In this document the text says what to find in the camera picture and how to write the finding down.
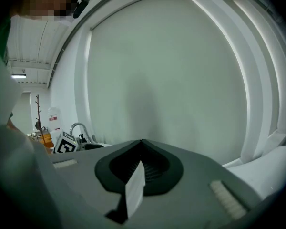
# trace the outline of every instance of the headset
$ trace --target headset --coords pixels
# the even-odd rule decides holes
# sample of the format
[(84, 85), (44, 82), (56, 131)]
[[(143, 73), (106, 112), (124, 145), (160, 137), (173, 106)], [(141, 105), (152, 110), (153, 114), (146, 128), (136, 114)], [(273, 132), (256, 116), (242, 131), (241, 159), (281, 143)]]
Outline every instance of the headset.
[(90, 0), (81, 0), (80, 2), (77, 1), (76, 8), (73, 11), (73, 18), (78, 18), (83, 10), (87, 7)]

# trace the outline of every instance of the decorative branch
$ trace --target decorative branch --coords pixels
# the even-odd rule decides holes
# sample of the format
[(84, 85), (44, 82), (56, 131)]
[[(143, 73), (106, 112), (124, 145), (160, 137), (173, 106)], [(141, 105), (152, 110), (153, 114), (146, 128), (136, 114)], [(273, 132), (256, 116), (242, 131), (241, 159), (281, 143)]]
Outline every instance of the decorative branch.
[(41, 110), (39, 111), (39, 95), (36, 96), (37, 98), (37, 102), (35, 101), (35, 103), (37, 103), (37, 111), (38, 111), (38, 127), (40, 127), (40, 132), (41, 132), (41, 136), (42, 136), (42, 139), (43, 139), (43, 143), (44, 145), (46, 144), (46, 141), (44, 140), (44, 136), (43, 136), (43, 133), (42, 133), (42, 127), (41, 127), (41, 122), (40, 122), (40, 115), (39, 113), (41, 112)]

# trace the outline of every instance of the ceiling light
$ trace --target ceiling light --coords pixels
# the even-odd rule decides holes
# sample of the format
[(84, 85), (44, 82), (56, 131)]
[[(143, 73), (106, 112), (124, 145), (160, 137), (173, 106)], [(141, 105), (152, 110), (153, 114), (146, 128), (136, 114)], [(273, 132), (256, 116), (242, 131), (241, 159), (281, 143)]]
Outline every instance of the ceiling light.
[(14, 79), (25, 79), (25, 78), (27, 78), (26, 74), (12, 74), (11, 76)]

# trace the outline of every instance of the faucet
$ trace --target faucet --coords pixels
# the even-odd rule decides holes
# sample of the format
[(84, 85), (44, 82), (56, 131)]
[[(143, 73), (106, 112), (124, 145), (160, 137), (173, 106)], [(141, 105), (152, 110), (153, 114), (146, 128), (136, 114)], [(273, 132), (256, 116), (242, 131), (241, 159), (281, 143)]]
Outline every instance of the faucet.
[(85, 132), (86, 136), (88, 137), (89, 142), (90, 142), (90, 143), (93, 143), (93, 141), (91, 140), (91, 138), (90, 138), (89, 135), (88, 135), (87, 128), (85, 127), (85, 125), (84, 125), (83, 123), (76, 122), (76, 123), (74, 123), (73, 125), (71, 125), (71, 127), (70, 127), (70, 134), (71, 134), (71, 135), (73, 134), (73, 129), (74, 129), (76, 126), (78, 126), (78, 125), (81, 125), (81, 126), (84, 128), (84, 132)]

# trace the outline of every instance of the green cloth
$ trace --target green cloth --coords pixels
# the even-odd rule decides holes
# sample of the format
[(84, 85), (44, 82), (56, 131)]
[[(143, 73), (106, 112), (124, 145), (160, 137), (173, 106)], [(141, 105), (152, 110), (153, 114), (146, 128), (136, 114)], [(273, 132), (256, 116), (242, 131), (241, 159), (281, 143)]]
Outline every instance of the green cloth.
[(2, 20), (0, 24), (0, 56), (4, 59), (4, 53), (6, 50), (6, 45), (8, 43), (8, 38), (10, 34), (10, 17), (6, 17)]

